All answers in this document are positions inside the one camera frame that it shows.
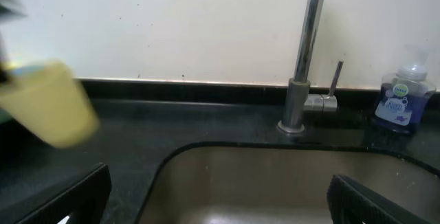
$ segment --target sink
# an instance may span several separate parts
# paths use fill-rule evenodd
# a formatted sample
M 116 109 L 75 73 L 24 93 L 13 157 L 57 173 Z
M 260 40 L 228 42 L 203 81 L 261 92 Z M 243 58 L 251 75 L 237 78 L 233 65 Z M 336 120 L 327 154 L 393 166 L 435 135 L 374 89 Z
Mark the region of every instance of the sink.
M 403 159 L 375 153 L 200 147 L 169 160 L 139 223 L 332 223 L 333 174 L 362 183 L 440 223 L 440 180 Z

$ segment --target hand soap dispenser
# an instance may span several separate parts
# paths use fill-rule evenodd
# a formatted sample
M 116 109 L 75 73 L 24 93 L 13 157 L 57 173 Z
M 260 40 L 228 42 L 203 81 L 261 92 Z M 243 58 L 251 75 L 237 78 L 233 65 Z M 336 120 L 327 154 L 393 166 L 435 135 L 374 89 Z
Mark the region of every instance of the hand soap dispenser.
M 426 103 L 436 87 L 426 80 L 427 51 L 413 48 L 418 61 L 401 66 L 396 74 L 382 77 L 372 122 L 392 131 L 412 134 L 417 130 Z

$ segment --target transparent plastic bottle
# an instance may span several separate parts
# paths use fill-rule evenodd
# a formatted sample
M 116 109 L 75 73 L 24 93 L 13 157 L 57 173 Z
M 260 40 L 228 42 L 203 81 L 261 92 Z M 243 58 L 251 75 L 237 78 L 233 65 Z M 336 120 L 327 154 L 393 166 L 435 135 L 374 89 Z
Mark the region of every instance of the transparent plastic bottle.
M 382 77 L 372 122 L 398 133 L 415 133 L 426 103 L 436 91 L 427 75 L 425 66 L 409 64 Z

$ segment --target chrome faucet pipe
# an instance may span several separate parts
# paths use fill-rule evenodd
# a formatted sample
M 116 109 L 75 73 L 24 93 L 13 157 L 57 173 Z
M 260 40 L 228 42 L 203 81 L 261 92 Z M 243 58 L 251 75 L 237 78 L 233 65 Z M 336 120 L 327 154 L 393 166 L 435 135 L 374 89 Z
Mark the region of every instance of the chrome faucet pipe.
M 314 50 L 316 32 L 318 31 L 319 19 L 321 16 L 322 3 L 324 0 L 308 0 L 305 10 L 304 23 L 298 57 L 296 61 L 294 81 L 306 83 L 309 75 L 311 54 Z

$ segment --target sink basin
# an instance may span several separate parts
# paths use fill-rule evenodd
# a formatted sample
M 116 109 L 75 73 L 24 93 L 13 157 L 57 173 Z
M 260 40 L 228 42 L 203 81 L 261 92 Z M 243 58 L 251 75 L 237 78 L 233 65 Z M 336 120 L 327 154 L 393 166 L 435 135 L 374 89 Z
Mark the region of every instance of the sink basin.
M 332 223 L 333 174 L 362 183 L 440 223 L 440 180 L 402 159 L 374 153 L 201 147 L 160 170 L 139 223 Z

